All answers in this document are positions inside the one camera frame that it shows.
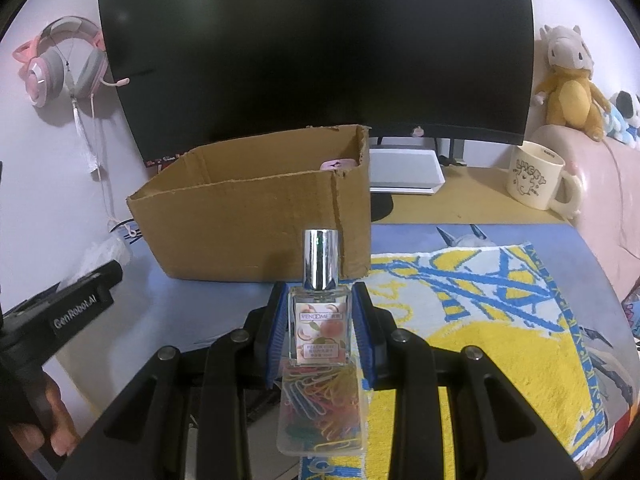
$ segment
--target monitor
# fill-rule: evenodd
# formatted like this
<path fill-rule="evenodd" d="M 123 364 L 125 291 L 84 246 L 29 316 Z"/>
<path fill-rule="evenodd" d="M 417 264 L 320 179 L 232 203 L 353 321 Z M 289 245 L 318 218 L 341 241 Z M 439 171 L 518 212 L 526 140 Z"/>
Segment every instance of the monitor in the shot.
<path fill-rule="evenodd" d="M 305 126 L 521 143 L 531 0 L 98 0 L 143 159 Z"/>

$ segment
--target metal bolt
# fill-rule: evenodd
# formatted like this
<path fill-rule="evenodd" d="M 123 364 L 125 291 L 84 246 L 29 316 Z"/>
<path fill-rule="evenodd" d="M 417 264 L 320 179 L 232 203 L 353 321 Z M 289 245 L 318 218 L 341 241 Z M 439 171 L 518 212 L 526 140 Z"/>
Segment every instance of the metal bolt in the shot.
<path fill-rule="evenodd" d="M 397 343 L 406 343 L 409 341 L 411 337 L 411 333 L 407 332 L 403 328 L 398 328 L 391 333 L 391 339 L 393 339 Z"/>
<path fill-rule="evenodd" d="M 246 330 L 239 328 L 231 333 L 231 341 L 234 343 L 244 343 L 249 339 L 249 333 Z"/>
<path fill-rule="evenodd" d="M 161 361 L 170 361 L 175 357 L 175 348 L 172 346 L 163 346 L 158 350 L 158 359 Z"/>
<path fill-rule="evenodd" d="M 468 346 L 465 348 L 465 354 L 469 359 L 472 359 L 473 361 L 479 361 L 482 356 L 484 355 L 482 353 L 482 350 L 479 349 L 477 346 Z"/>

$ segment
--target wooden desk surface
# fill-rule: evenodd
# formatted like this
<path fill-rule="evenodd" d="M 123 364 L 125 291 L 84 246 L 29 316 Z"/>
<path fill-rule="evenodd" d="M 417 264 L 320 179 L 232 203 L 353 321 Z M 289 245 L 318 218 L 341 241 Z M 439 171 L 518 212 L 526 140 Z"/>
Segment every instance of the wooden desk surface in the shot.
<path fill-rule="evenodd" d="M 445 184 L 434 195 L 395 194 L 383 224 L 555 224 L 553 211 L 538 211 L 511 198 L 506 170 L 444 168 Z"/>

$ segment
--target glass bottle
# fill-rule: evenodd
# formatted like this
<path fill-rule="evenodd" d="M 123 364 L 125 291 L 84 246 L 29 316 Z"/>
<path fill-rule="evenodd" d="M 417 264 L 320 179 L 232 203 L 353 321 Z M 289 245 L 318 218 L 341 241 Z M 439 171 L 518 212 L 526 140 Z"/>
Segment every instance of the glass bottle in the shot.
<path fill-rule="evenodd" d="M 289 289 L 292 365 L 347 364 L 351 354 L 351 290 L 338 282 L 339 233 L 304 234 L 302 286 Z"/>

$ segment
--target plush toy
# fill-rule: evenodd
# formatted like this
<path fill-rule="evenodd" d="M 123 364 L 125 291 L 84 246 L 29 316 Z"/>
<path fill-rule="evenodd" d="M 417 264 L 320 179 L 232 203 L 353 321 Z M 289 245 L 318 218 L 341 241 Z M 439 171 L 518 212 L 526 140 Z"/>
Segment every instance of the plush toy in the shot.
<path fill-rule="evenodd" d="M 611 111 L 602 113 L 604 131 L 607 137 L 612 137 L 634 148 L 636 146 L 636 139 L 627 131 L 629 128 L 628 123 L 618 108 L 613 104 L 616 102 L 616 96 L 613 96 L 610 102 Z"/>
<path fill-rule="evenodd" d="M 547 45 L 553 74 L 536 87 L 532 104 L 541 105 L 548 100 L 547 124 L 570 126 L 593 140 L 602 140 L 604 125 L 596 103 L 606 112 L 610 112 L 610 103 L 590 81 L 593 58 L 582 40 L 580 27 L 545 25 L 540 36 Z"/>
<path fill-rule="evenodd" d="M 614 136 L 616 140 L 628 144 L 636 150 L 640 150 L 640 142 L 638 142 L 638 128 L 640 128 L 640 96 L 621 91 L 611 98 L 611 102 L 616 105 L 620 114 L 625 118 L 627 123 L 626 132 L 619 138 Z"/>

